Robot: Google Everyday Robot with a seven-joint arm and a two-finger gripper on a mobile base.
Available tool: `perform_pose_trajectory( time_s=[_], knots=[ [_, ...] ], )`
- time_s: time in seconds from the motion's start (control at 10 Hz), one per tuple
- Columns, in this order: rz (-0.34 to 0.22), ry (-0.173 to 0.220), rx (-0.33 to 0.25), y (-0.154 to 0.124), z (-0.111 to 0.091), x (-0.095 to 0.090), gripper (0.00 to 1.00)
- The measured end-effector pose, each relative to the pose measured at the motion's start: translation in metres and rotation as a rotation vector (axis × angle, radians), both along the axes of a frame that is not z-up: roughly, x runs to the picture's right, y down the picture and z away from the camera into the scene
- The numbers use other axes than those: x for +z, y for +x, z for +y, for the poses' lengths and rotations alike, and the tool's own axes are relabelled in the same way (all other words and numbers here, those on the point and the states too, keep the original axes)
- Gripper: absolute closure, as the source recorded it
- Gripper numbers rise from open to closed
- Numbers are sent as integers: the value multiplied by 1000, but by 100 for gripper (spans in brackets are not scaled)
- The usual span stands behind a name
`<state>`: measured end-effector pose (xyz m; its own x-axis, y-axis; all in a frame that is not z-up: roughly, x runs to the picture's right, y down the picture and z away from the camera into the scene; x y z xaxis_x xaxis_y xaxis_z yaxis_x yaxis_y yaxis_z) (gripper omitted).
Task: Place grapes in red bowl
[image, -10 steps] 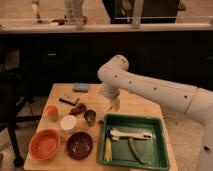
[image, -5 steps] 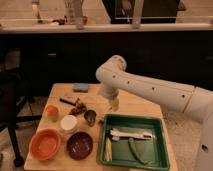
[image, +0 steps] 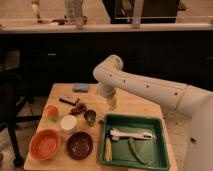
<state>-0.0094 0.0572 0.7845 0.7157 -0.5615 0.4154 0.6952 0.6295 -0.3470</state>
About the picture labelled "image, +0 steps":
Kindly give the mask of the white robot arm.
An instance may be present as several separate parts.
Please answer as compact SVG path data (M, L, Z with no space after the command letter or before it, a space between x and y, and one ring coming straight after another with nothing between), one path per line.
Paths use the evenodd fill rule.
M157 103L191 119L185 171L213 171L213 92L192 85L134 75L123 71L123 61L110 55L93 70L99 94L111 110L116 89Z

